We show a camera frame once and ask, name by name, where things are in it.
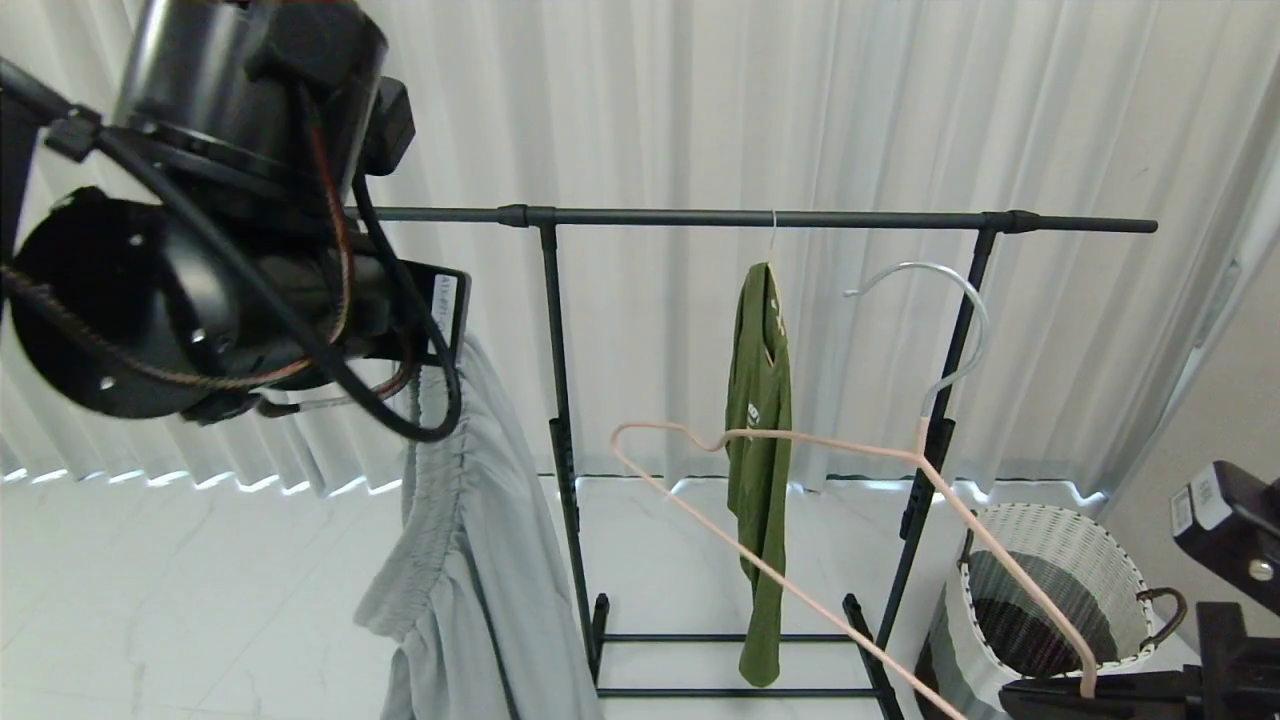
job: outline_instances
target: pink hanger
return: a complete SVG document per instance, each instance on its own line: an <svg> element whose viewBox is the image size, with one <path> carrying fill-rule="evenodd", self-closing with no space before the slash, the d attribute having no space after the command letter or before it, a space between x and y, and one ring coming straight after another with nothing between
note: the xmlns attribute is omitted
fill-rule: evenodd
<svg viewBox="0 0 1280 720"><path fill-rule="evenodd" d="M1000 561L1000 564L1005 568L1005 570L1009 571L1010 575L1012 575L1012 578L1018 582L1018 584L1021 585L1028 594L1030 594L1032 600L1036 601L1036 603L1044 610L1050 620L1052 620L1052 623L1057 626L1057 629L1071 643L1071 647L1075 648L1075 652L1080 657L1080 667L1082 667L1080 696L1085 698L1092 698L1094 694L1094 688L1097 685L1097 674L1098 674L1097 659L1094 657L1093 651L1089 648L1089 644L1085 642L1084 637L1080 634L1079 630L1075 629L1075 626L1066 618L1066 615L1064 615L1062 611L1059 610L1057 605L1053 603L1053 601L1048 597L1048 594L1046 594L1044 591L1041 589L1038 584L1036 584L1036 580L1033 580L1030 575L1028 575L1027 571L1023 570L1020 565L1018 565L1018 561L1015 561L1012 556L1009 555L1009 551L1006 551L998 542L996 542L996 538L992 537L991 532L987 530L987 528L984 528L982 523L979 523L978 519L973 516L972 512L969 512L969 509L965 507L964 502L956 496L955 492L951 491L946 480L942 479L942 475L938 473L938 470L924 457L924 436L929 425L929 418L928 418L929 401L938 391L955 383L968 372L970 372L978 364L978 360L982 357L983 347L986 345L986 327L988 324L988 318L987 318L987 307L983 304L982 297L978 295L978 291L972 284L969 284L969 282L965 281L964 277L961 277L951 268L946 268L943 265L936 265L933 263L909 261L909 263L899 263L897 265L892 265L890 268L881 270L863 288L846 291L845 296L849 297L852 295L861 295L869 291L872 287L876 286L876 283L884 279L886 277L899 270L913 269L913 268L938 272L947 275L952 281L960 283L965 291L965 295L968 295L969 300L973 302L974 310L977 311L978 315L978 332L975 336L975 348L973 356L963 368L957 369L955 373L943 378L942 380L938 380L933 387L928 389L928 392L924 396L924 402L922 404L922 413L920 413L922 418L919 423L916 423L915 428L914 450L895 450L888 447L876 447L852 442L841 442L836 439L822 438L817 436L788 432L788 430L749 430L749 429L728 430L724 434L719 436L719 438L717 438L716 442L707 443L703 442L703 439L699 438L696 433L694 433L685 425L677 423L623 423L617 428L614 428L613 434L609 436L609 448L613 451L613 455L616 455L618 460L621 460L622 464L627 466L627 469L637 474L646 483L657 488L659 492L666 495L672 501L675 501L675 503L681 510L691 515L694 520L696 520L703 527L714 533L721 541L733 547L739 555L745 557L750 564L759 568L760 571L768 575L773 582L778 583L788 592L799 597L809 607L813 607L815 611L818 611L818 614L820 614L833 625L840 628L841 632L849 635L863 650L865 650L877 660L891 667L895 673L905 678L906 682L910 683L916 692L928 698L929 702L936 705L943 714L946 714L948 717L954 717L955 720L965 720L964 715L961 715L960 711L952 707L951 703L943 700L938 693L932 691L928 685L922 683L910 670L899 665L897 661L890 657L888 653L881 650L870 638L863 635L861 633L855 630L851 625L849 625L849 623L841 619L838 615L823 607L818 601L813 600L803 589L800 589L794 583L783 578L782 574L780 574L767 562L760 560L755 553L753 553L750 550L744 547L736 539L730 537L730 534L722 530L718 525L716 525L716 523L713 523L705 515L695 510L677 495L672 493L669 489L667 489L666 486L655 480L653 475L645 471L644 468L631 461L631 459L628 459L622 452L620 439L622 433L631 428L654 428L660 430L676 430L684 433L690 441L692 441L695 446L707 452L716 452L718 450L722 450L724 445L728 443L728 441L737 437L795 439L801 442L812 442L814 445L820 445L826 447L833 447L837 450L847 450L850 452L861 452L864 455L897 457L900 460L905 460L915 465L924 473L924 477L927 477L929 482L933 483L933 487L937 488L940 493L942 493L942 497L945 497L947 503L952 507L952 510L955 510L960 515L960 519L964 521L964 524L968 525L969 529L973 530L974 536L991 550L996 560Z"/></svg>

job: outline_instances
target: clothes rack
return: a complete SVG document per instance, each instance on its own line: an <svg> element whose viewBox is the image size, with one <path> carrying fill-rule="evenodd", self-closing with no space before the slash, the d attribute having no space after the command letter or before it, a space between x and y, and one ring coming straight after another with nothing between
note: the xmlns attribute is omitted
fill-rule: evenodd
<svg viewBox="0 0 1280 720"><path fill-rule="evenodd" d="M837 213L837 211L772 211L772 210L653 210L653 209L564 209L538 205L504 205L502 208L379 208L384 222L431 223L490 223L512 228L538 228L543 251L543 272L547 286L547 309L552 340L552 366L556 382L556 418L549 421L552 454L559 487L561 509L568 542L573 592L588 666L593 682L600 673L604 648L609 643L727 643L741 642L741 633L609 633L609 597L600 593L594 607L588 603L586 573L582 566L581 523L577 489L573 483L573 442L570 420L568 375L564 361L564 316L561 306L561 283L557 228L559 225L649 225L649 227L785 227L785 228L864 228L864 229L951 229L977 231L968 279L982 288L987 263L1001 233L1019 234L1033 231L1153 233L1155 220L1120 218L1083 218L1038 215L1024 210L998 213ZM973 305L965 297L960 302L951 342L940 377L956 370L969 336ZM925 457L934 468L942 468L955 420L946 416L951 388L942 389L933 400L925 436ZM884 606L876 643L884 648L897 620L902 592L915 561L924 521L933 498L933 486L922 471L916 471L906 509L902 512L900 537L904 541L897 571ZM849 624L870 637L870 629L854 593L845 596L841 607ZM785 643L841 643L852 642L842 634L783 634ZM876 700L886 720L901 720L893 687L881 662L859 650L870 687L852 688L617 688L596 687L600 697L842 697Z"/></svg>

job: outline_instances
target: white floor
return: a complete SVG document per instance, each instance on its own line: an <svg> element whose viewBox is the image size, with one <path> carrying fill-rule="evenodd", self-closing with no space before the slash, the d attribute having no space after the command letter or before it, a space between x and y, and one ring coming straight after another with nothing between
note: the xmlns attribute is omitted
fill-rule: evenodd
<svg viewBox="0 0 1280 720"><path fill-rule="evenodd" d="M559 525L554 484L548 502ZM745 582L731 552L635 480L581 484L591 597L614 632L741 632ZM855 592L876 628L900 541L905 486L832 483L792 493L788 575L833 609ZM723 527L718 480L680 492ZM1060 505L1057 487L1001 487L995 500ZM388 641L351 614L399 528L398 492L332 500L275 487L195 491L141 479L6 484L0 495L4 720L376 719ZM960 539L934 506L891 652L914 665ZM788 601L787 632L827 632ZM1148 669L1193 662L1180 642ZM602 685L740 687L737 648L611 646ZM849 644L783 651L776 687L865 685ZM909 717L915 701L902 683ZM858 700L611 700L611 720L878 717Z"/></svg>

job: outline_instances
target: light under curtain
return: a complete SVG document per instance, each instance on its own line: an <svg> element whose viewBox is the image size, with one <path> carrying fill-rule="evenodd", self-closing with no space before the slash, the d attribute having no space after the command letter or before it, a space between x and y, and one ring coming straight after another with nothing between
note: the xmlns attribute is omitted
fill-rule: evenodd
<svg viewBox="0 0 1280 720"><path fill-rule="evenodd" d="M141 0L17 0L0 54L110 109ZM983 290L986 361L952 398L948 475L1065 478L1108 489L1156 427L1239 220L1228 210L1276 132L1267 92L1280 4L787 0L365 0L388 33L417 138L372 183L381 205L980 211L1151 217L1155 236L1002 236ZM88 183L138 191L105 163L41 156L23 228ZM389 224L406 258L472 273L470 328L490 350L539 468L553 389L532 231ZM713 437L746 268L774 264L797 430L909 445L960 293L900 260L968 265L957 232L562 228L576 465L620 473L622 420ZM6 477L65 470L161 482L234 478L385 487L402 443L357 410L211 428L119 421L44 386L0 341ZM367 379L388 369L370 364ZM317 391L328 395L333 391ZM628 454L669 479L722 474L673 433ZM796 448L792 479L906 468Z"/></svg>

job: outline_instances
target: woven basket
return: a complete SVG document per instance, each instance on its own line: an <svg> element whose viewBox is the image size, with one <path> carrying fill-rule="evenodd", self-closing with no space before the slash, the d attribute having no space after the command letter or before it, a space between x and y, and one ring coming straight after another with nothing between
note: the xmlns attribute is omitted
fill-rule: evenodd
<svg viewBox="0 0 1280 720"><path fill-rule="evenodd" d="M1080 630L1098 673L1133 671L1185 616L1172 589L1149 589L1101 525L1046 505L996 505L977 514L996 541ZM1170 596L1179 611L1158 632L1151 601ZM996 561L965 538L956 573L938 602L916 675L970 720L1009 717L1000 688L1023 678L1079 675L1080 660L1047 614ZM940 717L927 701L925 717Z"/></svg>

